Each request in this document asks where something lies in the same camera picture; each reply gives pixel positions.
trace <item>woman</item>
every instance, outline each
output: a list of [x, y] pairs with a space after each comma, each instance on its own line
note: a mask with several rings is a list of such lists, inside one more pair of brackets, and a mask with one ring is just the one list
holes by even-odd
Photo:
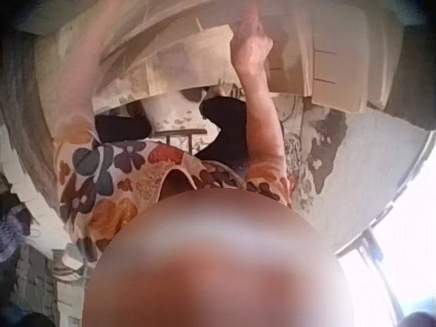
[[230, 44], [232, 64], [247, 98], [247, 177], [219, 162], [204, 161], [146, 140], [104, 144], [92, 94], [108, 27], [123, 0], [101, 0], [74, 45], [61, 75], [55, 133], [61, 218], [89, 262], [138, 213], [174, 194], [210, 187], [253, 191], [290, 205], [281, 126], [268, 90], [264, 62], [273, 42], [252, 4]]

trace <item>floral blouse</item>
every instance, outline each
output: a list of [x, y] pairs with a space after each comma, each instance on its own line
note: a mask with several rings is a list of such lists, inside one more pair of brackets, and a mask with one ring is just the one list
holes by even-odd
[[228, 167], [147, 140], [102, 144], [81, 117], [62, 124], [54, 139], [60, 216], [88, 262], [96, 262], [120, 229], [159, 201], [167, 175], [182, 172], [192, 189], [244, 189], [290, 206], [283, 168], [250, 167], [243, 180]]

